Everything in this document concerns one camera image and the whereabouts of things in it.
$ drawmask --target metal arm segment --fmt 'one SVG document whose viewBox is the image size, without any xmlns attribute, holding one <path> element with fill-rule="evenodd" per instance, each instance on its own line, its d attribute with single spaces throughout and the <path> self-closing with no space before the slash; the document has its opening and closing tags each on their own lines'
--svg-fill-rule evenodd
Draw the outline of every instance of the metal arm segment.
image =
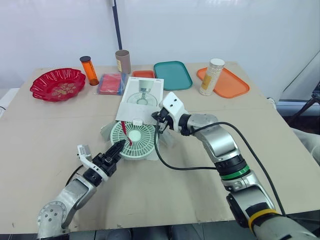
<svg viewBox="0 0 320 240">
<path fill-rule="evenodd" d="M 82 208 L 97 191 L 97 186 L 116 171 L 119 153 L 126 140 L 115 143 L 104 154 L 99 153 L 91 160 L 87 145 L 78 146 L 78 155 L 87 168 L 83 176 L 75 177 L 60 194 L 47 203 L 39 212 L 37 239 L 69 239 L 69 224 L 77 210 Z"/>
<path fill-rule="evenodd" d="M 169 126 L 170 129 L 189 136 L 194 130 L 218 121 L 210 114 L 188 114 L 173 92 L 165 97 L 160 107 L 160 112 L 152 114 L 161 123 L 160 133 Z M 216 166 L 222 184 L 229 192 L 226 200 L 240 226 L 250 228 L 258 240 L 316 239 L 304 227 L 276 212 L 267 192 L 224 128 L 211 126 L 197 131 L 194 136 L 202 142 Z"/>
</svg>

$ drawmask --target black pole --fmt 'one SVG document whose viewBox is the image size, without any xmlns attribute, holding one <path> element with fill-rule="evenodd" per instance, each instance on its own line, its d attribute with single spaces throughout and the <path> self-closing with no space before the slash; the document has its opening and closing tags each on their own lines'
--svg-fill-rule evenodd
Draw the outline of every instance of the black pole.
<svg viewBox="0 0 320 240">
<path fill-rule="evenodd" d="M 119 50 L 122 49 L 121 36 L 120 36 L 120 28 L 119 28 L 119 20 L 118 20 L 118 11 L 117 11 L 117 2 L 113 0 L 114 6 L 112 7 L 113 18 L 114 18 L 114 26 L 116 31 L 116 38 L 118 39 Z"/>
</svg>

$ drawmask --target white wall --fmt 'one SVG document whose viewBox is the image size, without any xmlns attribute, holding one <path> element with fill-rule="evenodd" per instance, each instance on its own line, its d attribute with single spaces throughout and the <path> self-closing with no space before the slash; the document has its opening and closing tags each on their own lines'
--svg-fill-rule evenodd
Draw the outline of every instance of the white wall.
<svg viewBox="0 0 320 240">
<path fill-rule="evenodd" d="M 320 49 L 319 0 L 118 0 L 135 64 L 238 61 L 267 97 Z"/>
<path fill-rule="evenodd" d="M 118 49 L 106 0 L 0 0 L 0 88 L 19 87 L 35 68 L 114 65 Z"/>
<path fill-rule="evenodd" d="M 1 0 L 0 88 L 34 68 L 114 65 L 118 49 L 108 0 Z M 117 0 L 132 64 L 238 61 L 267 97 L 320 49 L 319 0 Z"/>
</svg>

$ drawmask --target red wire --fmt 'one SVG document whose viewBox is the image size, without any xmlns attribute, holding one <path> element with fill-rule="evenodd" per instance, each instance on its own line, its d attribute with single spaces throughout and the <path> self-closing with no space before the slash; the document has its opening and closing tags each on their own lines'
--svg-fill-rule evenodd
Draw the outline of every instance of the red wire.
<svg viewBox="0 0 320 240">
<path fill-rule="evenodd" d="M 132 146 L 132 141 L 131 141 L 131 139 L 130 139 L 130 138 L 128 137 L 128 135 L 127 135 L 127 130 L 126 130 L 126 123 L 125 123 L 125 121 L 121 121 L 121 126 L 122 126 L 122 130 L 123 130 L 124 135 L 126 135 L 126 137 L 127 137 L 128 140 L 129 140 L 129 145 Z"/>
</svg>

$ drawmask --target orange bottle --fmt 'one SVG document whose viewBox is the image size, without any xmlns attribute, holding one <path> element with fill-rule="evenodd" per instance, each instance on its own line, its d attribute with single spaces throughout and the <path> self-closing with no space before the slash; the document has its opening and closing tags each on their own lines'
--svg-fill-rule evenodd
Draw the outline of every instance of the orange bottle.
<svg viewBox="0 0 320 240">
<path fill-rule="evenodd" d="M 92 65 L 92 62 L 91 62 L 91 57 L 82 56 L 80 57 L 80 61 L 82 63 L 82 66 L 84 68 L 85 74 L 89 80 L 90 85 L 95 86 L 99 84 L 94 66 Z"/>
</svg>

